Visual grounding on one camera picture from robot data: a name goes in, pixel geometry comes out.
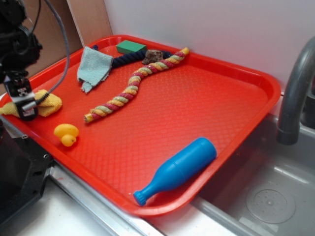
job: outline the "red tray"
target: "red tray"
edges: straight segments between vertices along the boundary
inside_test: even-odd
[[[90,46],[97,44],[101,52],[117,57],[121,54],[115,45],[124,40],[148,49],[179,51],[125,35],[103,38]],[[86,124],[83,115],[121,93],[141,62],[113,69],[104,82],[85,94],[77,81],[82,52],[71,55],[68,74],[53,92],[63,101],[57,113],[31,122],[5,118],[103,196],[139,216],[162,215],[192,200],[280,97],[280,86],[270,75],[190,53],[176,67],[145,78],[136,97],[124,107]],[[64,65],[62,60],[33,76],[33,90],[50,89]],[[4,96],[0,106],[9,101]],[[70,148],[53,134],[61,123],[80,130]],[[134,191],[145,187],[164,161],[200,136],[215,145],[217,159],[181,187],[156,194],[139,206]]]

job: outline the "gray cable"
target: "gray cable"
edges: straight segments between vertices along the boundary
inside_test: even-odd
[[[61,76],[61,78],[58,80],[58,82],[52,86],[52,88],[45,94],[43,95],[39,100],[36,100],[34,102],[31,102],[25,106],[22,107],[22,109],[24,111],[27,111],[31,108],[34,108],[36,106],[38,106],[40,103],[42,103],[48,96],[49,94],[55,89],[57,88],[61,82],[64,80],[67,72],[68,72],[68,68],[69,68],[69,63],[70,63],[70,49],[69,49],[69,42],[68,42],[68,38],[66,36],[66,32],[65,32],[65,29],[64,29],[64,26],[63,26],[63,22],[60,18],[60,16],[58,15],[58,13],[56,12],[56,10],[54,9],[54,7],[51,5],[51,3],[49,2],[49,0],[45,0],[46,4],[49,6],[50,10],[53,12],[53,14],[55,15],[57,21],[58,21],[58,24],[61,28],[61,31],[62,31],[62,34],[63,34],[63,39],[64,39],[64,43],[65,43],[65,49],[66,49],[66,63],[65,63],[65,68],[64,68],[64,71],[63,71],[63,75]]]

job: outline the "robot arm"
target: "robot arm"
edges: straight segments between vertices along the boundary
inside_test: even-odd
[[[37,62],[42,46],[36,36],[22,26],[25,19],[22,0],[0,1],[0,83],[4,83],[20,118],[33,120],[37,116],[37,108],[22,109],[34,102],[26,67]]]

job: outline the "yellow towel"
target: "yellow towel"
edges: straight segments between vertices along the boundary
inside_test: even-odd
[[[40,99],[45,93],[46,90],[42,89],[35,93],[35,100]],[[52,113],[55,113],[62,106],[62,100],[53,95],[52,93],[38,106],[38,114],[42,117],[47,117]],[[13,102],[9,102],[5,104],[2,108],[0,108],[0,115],[14,115],[19,117],[19,114],[16,110],[15,104]]]

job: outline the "stainless steel sink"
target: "stainless steel sink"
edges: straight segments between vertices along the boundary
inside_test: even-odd
[[[285,146],[276,123],[268,115],[199,196],[259,235],[315,235],[315,130]]]

